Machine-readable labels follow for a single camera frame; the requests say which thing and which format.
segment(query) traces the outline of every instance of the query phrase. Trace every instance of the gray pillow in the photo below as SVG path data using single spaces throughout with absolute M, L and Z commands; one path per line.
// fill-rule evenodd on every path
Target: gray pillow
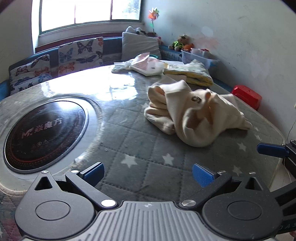
M 161 59 L 158 41 L 155 38 L 138 34 L 122 33 L 121 61 L 128 61 L 141 53 L 150 52 Z

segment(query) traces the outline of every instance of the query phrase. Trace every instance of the white star pattern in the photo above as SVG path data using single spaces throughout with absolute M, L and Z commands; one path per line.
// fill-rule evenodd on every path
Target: white star pattern
M 243 143 L 237 143 L 237 144 L 239 145 L 240 150 L 246 151 L 247 147 Z
M 171 166 L 173 165 L 174 158 L 169 153 L 167 153 L 165 156 L 163 156 L 163 159 L 165 161 L 165 164 L 169 164 Z
M 142 105 L 143 109 L 146 109 L 149 105 L 145 102 L 145 104 Z
M 239 176 L 240 174 L 242 174 L 241 170 L 240 170 L 240 167 L 236 167 L 236 166 L 233 166 L 233 172 L 235 172 L 237 174 L 237 176 Z
M 255 135 L 258 141 L 262 141 L 259 135 Z
M 127 164 L 128 168 L 131 168 L 132 165 L 137 165 L 134 156 L 129 156 L 126 154 L 125 158 L 121 161 L 121 164 Z

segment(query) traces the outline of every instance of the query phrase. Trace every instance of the teddy bear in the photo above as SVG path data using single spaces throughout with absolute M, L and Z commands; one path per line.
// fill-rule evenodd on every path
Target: teddy bear
M 131 34 L 139 34 L 139 35 L 147 36 L 146 32 L 143 31 L 141 28 L 134 29 L 132 26 L 128 26 L 126 29 L 126 32 Z
M 184 35 L 179 36 L 177 41 L 173 42 L 172 45 L 169 45 L 168 48 L 170 50 L 175 50 L 175 51 L 180 52 L 182 47 L 186 44 L 189 44 L 189 37 L 184 34 Z

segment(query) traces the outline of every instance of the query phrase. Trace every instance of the stuffed toy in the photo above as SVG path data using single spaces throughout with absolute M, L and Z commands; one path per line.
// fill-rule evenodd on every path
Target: stuffed toy
M 177 41 L 173 42 L 172 45 L 169 45 L 168 48 L 170 50 L 175 50 L 180 52 L 184 45 L 189 44 L 189 37 L 187 35 L 181 35 L 177 39 Z
M 158 45 L 163 45 L 163 41 L 161 41 L 161 37 L 160 37 L 160 36 L 158 36 L 158 37 L 153 37 L 153 38 L 157 39 L 157 41 L 158 41 Z
M 132 26 L 128 26 L 126 32 L 131 34 L 137 34 L 137 31 Z
M 193 47 L 194 47 L 193 43 L 186 44 L 186 45 L 183 46 L 182 50 L 186 51 L 186 52 L 191 52 L 191 48 L 193 48 Z
M 137 32 L 137 34 L 139 34 L 139 35 L 147 36 L 146 32 L 143 31 L 141 28 L 136 28 L 136 32 Z
M 143 31 L 141 28 L 134 29 L 132 26 L 128 26 L 127 29 L 126 29 L 126 32 L 132 33 L 132 34 L 139 34 L 139 35 L 147 36 L 146 32 Z

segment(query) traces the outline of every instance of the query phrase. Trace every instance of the window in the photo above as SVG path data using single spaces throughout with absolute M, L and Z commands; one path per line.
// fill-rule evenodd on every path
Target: window
M 140 21 L 141 0 L 40 0 L 40 34 L 94 22 Z

